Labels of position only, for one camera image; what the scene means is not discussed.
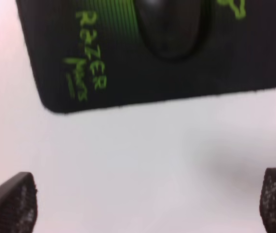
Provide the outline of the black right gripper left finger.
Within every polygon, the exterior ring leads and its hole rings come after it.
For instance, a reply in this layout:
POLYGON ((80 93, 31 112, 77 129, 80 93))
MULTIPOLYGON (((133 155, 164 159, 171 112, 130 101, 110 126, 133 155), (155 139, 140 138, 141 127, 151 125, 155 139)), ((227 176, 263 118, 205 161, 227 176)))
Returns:
POLYGON ((37 220, 37 188, 30 172, 0 185, 0 233, 32 233, 37 220))

